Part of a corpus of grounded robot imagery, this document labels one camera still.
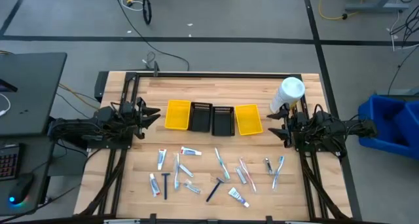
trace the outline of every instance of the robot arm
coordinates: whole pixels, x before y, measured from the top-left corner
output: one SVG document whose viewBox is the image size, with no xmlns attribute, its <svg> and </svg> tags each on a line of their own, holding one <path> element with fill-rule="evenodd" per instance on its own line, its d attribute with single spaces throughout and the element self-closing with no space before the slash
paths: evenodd
<svg viewBox="0 0 419 224">
<path fill-rule="evenodd" d="M 57 119 L 50 123 L 48 136 L 53 140 L 68 141 L 118 141 L 134 134 L 144 139 L 143 128 L 148 128 L 160 115 L 157 108 L 150 108 L 142 98 L 137 99 L 138 110 L 129 102 L 115 109 L 111 106 L 97 110 L 91 119 Z"/>
<path fill-rule="evenodd" d="M 281 129 L 269 130 L 284 141 L 285 147 L 297 145 L 304 147 L 304 151 L 342 152 L 349 135 L 375 137 L 378 134 L 371 119 L 341 121 L 323 110 L 314 112 L 313 117 L 307 119 L 303 112 L 296 111 L 290 117 L 289 111 L 289 104 L 285 103 L 279 113 L 268 115 L 271 119 L 284 119 Z"/>
</svg>

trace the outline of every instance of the black floor stripe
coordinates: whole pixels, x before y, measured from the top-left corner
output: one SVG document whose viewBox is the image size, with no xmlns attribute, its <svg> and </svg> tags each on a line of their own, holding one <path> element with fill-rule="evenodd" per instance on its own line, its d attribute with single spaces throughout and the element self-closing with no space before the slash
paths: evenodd
<svg viewBox="0 0 419 224">
<path fill-rule="evenodd" d="M 274 43 L 274 44 L 298 44 L 314 45 L 310 39 L 284 39 L 263 37 L 146 37 L 149 42 L 176 42 L 176 43 Z M 4 35 L 0 41 L 68 41 L 68 42 L 144 42 L 141 37 L 70 37 L 70 36 L 25 36 Z M 319 40 L 321 45 L 339 46 L 369 46 L 390 47 L 391 41 L 345 41 L 345 40 Z M 405 46 L 417 45 L 419 41 L 407 41 Z M 395 41 L 395 46 L 400 47 L 401 41 Z"/>
<path fill-rule="evenodd" d="M 4 41 L 109 41 L 109 42 L 144 42 L 141 37 L 69 37 L 69 36 L 24 36 L 4 35 Z M 314 44 L 310 39 L 283 39 L 260 37 L 146 37 L 150 42 L 177 43 L 281 43 L 281 44 Z"/>
<path fill-rule="evenodd" d="M 1 26 L 0 29 L 0 36 L 3 36 L 6 33 L 7 28 L 10 26 L 10 24 L 12 23 L 12 20 L 14 18 L 14 16 L 16 15 L 16 13 L 18 12 L 20 6 L 22 5 L 22 3 L 24 2 L 24 0 L 18 0 L 16 2 L 16 4 L 14 5 L 12 11 L 10 12 L 10 14 L 7 16 L 6 20 L 3 22 L 3 25 Z"/>
<path fill-rule="evenodd" d="M 314 46 L 316 48 L 317 57 L 319 60 L 321 76 L 323 78 L 323 83 L 324 83 L 324 87 L 326 91 L 327 101 L 329 103 L 330 113 L 337 117 L 338 109 L 336 106 L 335 97 L 333 95 L 332 84 L 329 78 L 329 72 L 326 67 L 326 60 L 323 53 L 323 49 L 321 47 L 321 41 L 320 41 L 319 33 L 317 30 L 316 20 L 314 19 L 312 5 L 311 5 L 310 0 L 304 0 L 304 3 L 306 5 L 308 21 L 310 23 L 310 28 L 313 34 Z M 346 190 L 348 193 L 348 199 L 349 199 L 350 207 L 352 211 L 352 216 L 356 220 L 362 220 L 361 210 L 359 208 L 358 197 L 356 195 L 356 190 L 355 190 L 355 185 L 354 185 L 354 178 L 352 177 L 352 171 L 350 169 L 348 156 L 346 156 L 345 159 L 342 161 L 342 170 L 343 170 Z"/>
<path fill-rule="evenodd" d="M 320 40 L 322 45 L 348 45 L 348 46 L 376 46 L 376 47 L 390 47 L 392 46 L 391 41 L 345 41 L 345 40 Z M 419 41 L 407 41 L 405 47 L 411 45 L 417 45 Z M 395 46 L 403 45 L 402 41 L 395 41 Z"/>
</svg>

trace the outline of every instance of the computer monitor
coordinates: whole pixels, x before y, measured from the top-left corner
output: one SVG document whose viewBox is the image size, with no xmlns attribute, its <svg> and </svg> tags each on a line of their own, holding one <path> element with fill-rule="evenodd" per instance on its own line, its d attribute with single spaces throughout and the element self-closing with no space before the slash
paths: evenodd
<svg viewBox="0 0 419 224">
<path fill-rule="evenodd" d="M 0 92 L 17 92 L 18 88 L 0 79 Z"/>
</svg>

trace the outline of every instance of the white bottle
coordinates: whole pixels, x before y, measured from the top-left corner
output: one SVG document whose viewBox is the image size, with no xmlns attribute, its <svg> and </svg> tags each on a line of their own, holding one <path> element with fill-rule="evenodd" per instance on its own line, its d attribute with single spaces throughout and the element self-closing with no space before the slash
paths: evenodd
<svg viewBox="0 0 419 224">
<path fill-rule="evenodd" d="M 282 81 L 272 103 L 269 104 L 271 112 L 277 113 L 280 107 L 285 103 L 289 103 L 290 106 L 293 105 L 293 103 L 304 95 L 305 91 L 306 87 L 300 79 L 287 77 Z"/>
</svg>

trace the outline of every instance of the computer mouse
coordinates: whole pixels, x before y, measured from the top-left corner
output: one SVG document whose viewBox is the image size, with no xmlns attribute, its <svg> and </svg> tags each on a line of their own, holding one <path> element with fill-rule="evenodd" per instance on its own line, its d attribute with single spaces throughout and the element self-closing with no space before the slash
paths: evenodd
<svg viewBox="0 0 419 224">
<path fill-rule="evenodd" d="M 18 182 L 9 193 L 9 202 L 12 204 L 20 204 L 31 189 L 33 182 L 33 174 L 20 174 Z"/>
</svg>

